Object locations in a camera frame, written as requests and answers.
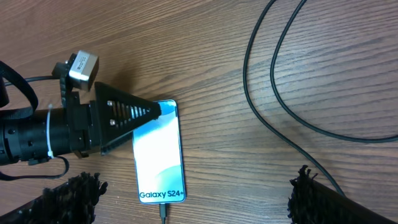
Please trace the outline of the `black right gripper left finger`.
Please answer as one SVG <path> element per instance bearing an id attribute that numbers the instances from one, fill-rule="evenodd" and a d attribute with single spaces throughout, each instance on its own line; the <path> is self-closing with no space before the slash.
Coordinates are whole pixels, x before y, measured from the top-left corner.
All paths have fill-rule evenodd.
<path id="1" fill-rule="evenodd" d="M 1 216 L 1 224 L 91 224 L 95 208 L 108 188 L 99 173 L 82 172 L 64 184 Z"/>

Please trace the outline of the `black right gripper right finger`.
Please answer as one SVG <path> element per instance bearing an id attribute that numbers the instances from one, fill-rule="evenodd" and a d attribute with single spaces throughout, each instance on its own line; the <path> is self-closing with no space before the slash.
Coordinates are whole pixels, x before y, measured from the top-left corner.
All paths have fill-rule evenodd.
<path id="1" fill-rule="evenodd" d="M 296 224 L 397 224 L 317 182 L 307 165 L 291 179 L 288 217 Z"/>

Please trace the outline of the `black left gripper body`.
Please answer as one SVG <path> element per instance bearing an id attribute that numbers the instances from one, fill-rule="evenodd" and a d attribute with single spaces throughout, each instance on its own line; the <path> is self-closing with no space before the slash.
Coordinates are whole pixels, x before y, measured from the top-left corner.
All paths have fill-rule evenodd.
<path id="1" fill-rule="evenodd" d="M 88 157 L 87 151 L 90 150 L 90 112 L 88 105 L 80 103 L 79 92 L 73 91 L 74 87 L 68 74 L 76 55 L 77 53 L 72 54 L 68 61 L 62 64 L 60 91 L 62 105 L 66 109 L 70 150 L 77 157 L 84 158 Z"/>

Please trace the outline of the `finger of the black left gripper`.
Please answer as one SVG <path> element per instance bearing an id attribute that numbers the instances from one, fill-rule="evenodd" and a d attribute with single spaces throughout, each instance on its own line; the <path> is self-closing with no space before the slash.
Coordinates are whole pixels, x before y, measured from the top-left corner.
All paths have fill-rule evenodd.
<path id="1" fill-rule="evenodd" d="M 95 118 L 101 155 L 132 138 L 138 127 L 158 119 L 160 105 L 102 83 L 95 83 Z"/>

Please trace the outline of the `blue Samsung smartphone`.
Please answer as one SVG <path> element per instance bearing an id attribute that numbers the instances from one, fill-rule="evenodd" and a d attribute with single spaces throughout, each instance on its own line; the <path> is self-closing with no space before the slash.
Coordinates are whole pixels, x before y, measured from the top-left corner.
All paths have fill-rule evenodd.
<path id="1" fill-rule="evenodd" d="M 178 107 L 158 104 L 161 115 L 132 133 L 138 198 L 141 203 L 179 203 L 186 199 Z"/>

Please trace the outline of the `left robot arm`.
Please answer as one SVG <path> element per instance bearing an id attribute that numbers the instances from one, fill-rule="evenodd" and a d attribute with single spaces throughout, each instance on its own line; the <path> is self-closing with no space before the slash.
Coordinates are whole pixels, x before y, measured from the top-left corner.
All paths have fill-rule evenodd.
<path id="1" fill-rule="evenodd" d="M 130 140 L 132 131 L 161 115 L 160 105 L 95 80 L 98 56 L 83 50 L 53 69 L 62 107 L 38 110 L 38 97 L 28 81 L 1 64 L 1 106 L 9 102 L 6 83 L 26 96 L 26 108 L 1 111 L 1 165 L 46 162 L 74 153 L 106 155 Z"/>

